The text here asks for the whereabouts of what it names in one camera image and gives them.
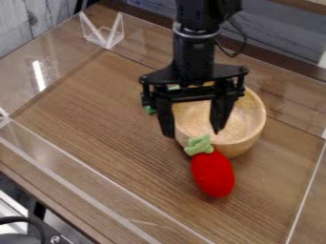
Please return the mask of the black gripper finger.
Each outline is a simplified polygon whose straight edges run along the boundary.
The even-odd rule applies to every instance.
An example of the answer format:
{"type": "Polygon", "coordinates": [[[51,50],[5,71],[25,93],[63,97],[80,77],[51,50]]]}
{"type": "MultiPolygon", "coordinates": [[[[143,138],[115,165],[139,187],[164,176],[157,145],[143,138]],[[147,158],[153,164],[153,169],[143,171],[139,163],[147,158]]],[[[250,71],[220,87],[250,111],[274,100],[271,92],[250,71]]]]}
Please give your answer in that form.
{"type": "Polygon", "coordinates": [[[160,130],[164,136],[175,137],[175,117],[172,112],[172,102],[157,97],[155,99],[156,116],[159,120],[160,130]]]}
{"type": "Polygon", "coordinates": [[[234,91],[223,94],[214,94],[211,96],[208,120],[214,133],[218,133],[222,129],[224,129],[235,101],[236,94],[234,91]]]}

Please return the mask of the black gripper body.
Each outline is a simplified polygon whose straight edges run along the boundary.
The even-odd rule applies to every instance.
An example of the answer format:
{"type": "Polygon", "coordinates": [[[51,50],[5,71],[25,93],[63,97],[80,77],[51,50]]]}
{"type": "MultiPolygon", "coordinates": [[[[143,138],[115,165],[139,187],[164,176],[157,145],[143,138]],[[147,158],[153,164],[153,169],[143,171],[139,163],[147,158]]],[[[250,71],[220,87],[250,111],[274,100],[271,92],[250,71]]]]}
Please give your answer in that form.
{"type": "Polygon", "coordinates": [[[161,70],[140,77],[141,102],[157,98],[175,102],[224,97],[228,101],[244,95],[244,76],[248,70],[214,62],[215,39],[208,36],[173,34],[173,60],[161,70]]]}

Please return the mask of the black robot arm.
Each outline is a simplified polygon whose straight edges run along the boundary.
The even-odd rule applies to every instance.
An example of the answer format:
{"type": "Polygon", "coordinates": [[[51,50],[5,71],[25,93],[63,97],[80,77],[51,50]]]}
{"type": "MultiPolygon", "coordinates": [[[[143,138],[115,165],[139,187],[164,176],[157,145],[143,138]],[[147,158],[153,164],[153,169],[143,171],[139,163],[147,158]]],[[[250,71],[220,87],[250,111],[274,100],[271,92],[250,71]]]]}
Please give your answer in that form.
{"type": "Polygon", "coordinates": [[[141,105],[153,109],[167,137],[176,135],[175,103],[207,100],[210,125],[219,132],[244,95],[248,69],[214,60],[220,25],[239,11],[242,0],[176,0],[172,62],[140,77],[141,105]]]}

